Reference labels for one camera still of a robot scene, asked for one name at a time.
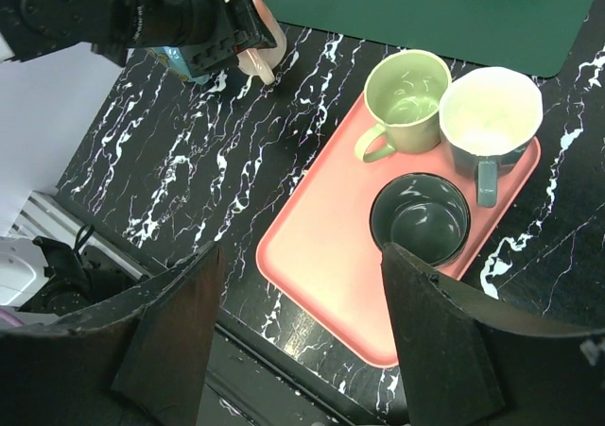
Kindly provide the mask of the small grey cup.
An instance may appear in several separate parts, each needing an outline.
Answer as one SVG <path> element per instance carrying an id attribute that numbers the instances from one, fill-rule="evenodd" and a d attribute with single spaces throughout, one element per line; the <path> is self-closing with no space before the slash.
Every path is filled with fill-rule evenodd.
<path id="1" fill-rule="evenodd" d="M 439 267 L 452 263 L 465 248 L 471 210 L 451 181 L 429 173 L 409 173 L 393 179 L 377 194 L 369 227 L 377 248 L 393 243 Z"/>

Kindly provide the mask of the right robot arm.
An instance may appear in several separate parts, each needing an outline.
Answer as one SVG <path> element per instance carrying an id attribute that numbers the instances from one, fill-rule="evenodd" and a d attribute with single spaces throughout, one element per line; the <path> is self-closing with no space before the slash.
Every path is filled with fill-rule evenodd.
<path id="1" fill-rule="evenodd" d="M 37 237 L 1 242 L 1 282 L 33 290 L 1 314 L 5 425 L 344 425 L 216 332 L 221 248 L 135 281 L 88 271 Z M 414 425 L 600 425 L 604 333 L 517 310 L 407 250 L 383 252 Z"/>

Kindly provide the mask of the pink mug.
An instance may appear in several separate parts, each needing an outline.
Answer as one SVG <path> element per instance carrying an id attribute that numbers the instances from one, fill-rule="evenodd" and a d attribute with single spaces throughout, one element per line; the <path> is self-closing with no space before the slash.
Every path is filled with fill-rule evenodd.
<path id="1" fill-rule="evenodd" d="M 275 81 L 273 69 L 281 62 L 287 47 L 287 38 L 263 0 L 252 0 L 261 20 L 276 42 L 273 48 L 251 48 L 238 57 L 238 68 L 249 77 L 260 77 L 265 85 Z"/>

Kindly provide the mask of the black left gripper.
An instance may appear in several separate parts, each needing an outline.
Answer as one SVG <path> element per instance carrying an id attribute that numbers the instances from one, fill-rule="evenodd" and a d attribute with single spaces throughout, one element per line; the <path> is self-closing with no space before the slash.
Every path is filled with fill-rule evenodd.
<path id="1" fill-rule="evenodd" d="M 175 47 L 194 76 L 276 42 L 252 0 L 112 0 L 112 35 L 94 52 L 123 67 L 133 48 Z"/>

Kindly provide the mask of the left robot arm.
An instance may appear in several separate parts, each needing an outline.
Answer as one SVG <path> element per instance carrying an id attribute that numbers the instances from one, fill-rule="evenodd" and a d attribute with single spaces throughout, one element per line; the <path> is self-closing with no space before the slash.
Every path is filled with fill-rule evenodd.
<path id="1" fill-rule="evenodd" d="M 16 61 L 88 43 L 123 67 L 131 49 L 176 48 L 190 77 L 277 45 L 252 0 L 1 0 L 1 35 Z"/>

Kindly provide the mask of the light green mug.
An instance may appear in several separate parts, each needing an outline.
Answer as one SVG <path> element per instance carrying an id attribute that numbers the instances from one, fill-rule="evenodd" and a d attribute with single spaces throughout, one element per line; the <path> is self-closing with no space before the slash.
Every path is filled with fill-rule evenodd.
<path id="1" fill-rule="evenodd" d="M 451 84 L 448 65 L 431 52 L 408 49 L 381 60 L 363 89 L 373 125 L 355 144 L 358 159 L 377 162 L 395 153 L 421 154 L 438 145 L 439 104 Z"/>

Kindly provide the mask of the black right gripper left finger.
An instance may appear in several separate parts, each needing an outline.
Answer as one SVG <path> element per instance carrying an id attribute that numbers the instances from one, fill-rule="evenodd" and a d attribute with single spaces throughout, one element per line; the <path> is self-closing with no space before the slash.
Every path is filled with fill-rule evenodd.
<path id="1" fill-rule="evenodd" d="M 196 424 L 223 274 L 208 244 L 52 324 L 3 330 L 2 424 Z"/>

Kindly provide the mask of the grey faceted mug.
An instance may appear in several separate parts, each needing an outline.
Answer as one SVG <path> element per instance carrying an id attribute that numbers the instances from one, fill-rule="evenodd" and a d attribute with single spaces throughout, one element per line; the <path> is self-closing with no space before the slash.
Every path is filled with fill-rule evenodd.
<path id="1" fill-rule="evenodd" d="M 475 184 L 475 202 L 493 208 L 498 181 L 511 172 L 544 117 L 543 96 L 528 76 L 484 67 L 455 80 L 439 104 L 441 141 L 455 171 Z"/>

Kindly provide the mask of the blue patterned mug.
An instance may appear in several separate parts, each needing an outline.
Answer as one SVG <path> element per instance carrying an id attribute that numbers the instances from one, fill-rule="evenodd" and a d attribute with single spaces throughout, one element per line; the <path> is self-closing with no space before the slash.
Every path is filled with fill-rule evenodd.
<path id="1" fill-rule="evenodd" d="M 146 51 L 167 70 L 176 75 L 184 82 L 204 85 L 210 79 L 209 75 L 194 76 L 191 74 L 186 62 L 182 57 L 179 48 L 175 47 L 155 47 L 147 48 Z"/>

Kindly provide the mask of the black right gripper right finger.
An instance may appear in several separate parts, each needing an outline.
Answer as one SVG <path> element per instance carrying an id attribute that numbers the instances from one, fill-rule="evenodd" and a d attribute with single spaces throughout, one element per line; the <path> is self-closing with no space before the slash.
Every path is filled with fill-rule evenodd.
<path id="1" fill-rule="evenodd" d="M 603 330 L 519 310 L 396 244 L 381 271 L 411 424 L 603 424 Z"/>

